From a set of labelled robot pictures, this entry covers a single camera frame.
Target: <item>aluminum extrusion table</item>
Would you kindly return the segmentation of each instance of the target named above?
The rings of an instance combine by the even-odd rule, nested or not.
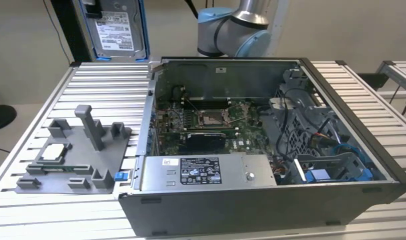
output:
[[[313,62],[381,144],[406,170],[406,119],[348,65]],[[103,125],[125,122],[133,136],[122,170],[135,166],[135,151],[149,83],[146,63],[83,63],[71,67],[0,167],[0,239],[134,239],[121,204],[111,194],[17,194],[17,181],[37,157],[54,118],[79,126],[74,109],[90,104]],[[117,183],[115,191],[127,188]],[[382,240],[406,238],[406,194],[392,204],[373,206],[348,226],[287,229],[182,240],[326,239]]]

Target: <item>power supply label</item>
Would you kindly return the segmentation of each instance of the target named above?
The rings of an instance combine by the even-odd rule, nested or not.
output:
[[[218,157],[194,157],[181,159],[181,183],[222,184],[222,167]]]

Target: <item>warning label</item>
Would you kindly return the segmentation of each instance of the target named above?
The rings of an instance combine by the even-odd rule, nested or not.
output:
[[[102,49],[134,51],[134,41],[127,12],[103,11],[95,21]]]
[[[181,159],[181,183],[222,184],[222,168],[218,157],[195,157]]]

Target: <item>green circuit board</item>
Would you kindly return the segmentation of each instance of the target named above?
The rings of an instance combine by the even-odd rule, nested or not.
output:
[[[247,153],[273,155],[257,107],[245,100],[230,101],[225,109],[185,109],[178,103],[158,105],[157,131],[159,156]],[[190,134],[225,134],[217,150],[187,149]]]

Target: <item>blue cable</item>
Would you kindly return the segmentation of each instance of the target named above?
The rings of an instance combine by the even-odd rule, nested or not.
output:
[[[348,143],[342,143],[342,144],[337,145],[337,146],[332,149],[332,154],[333,154],[333,155],[337,155],[337,149],[338,149],[340,147],[348,147],[348,148],[350,148],[350,149],[358,154],[358,158],[361,159],[361,161],[362,161],[364,163],[366,163],[366,158],[365,158],[365,156],[364,156],[361,150],[360,150],[356,146],[352,146],[352,145],[348,144]]]

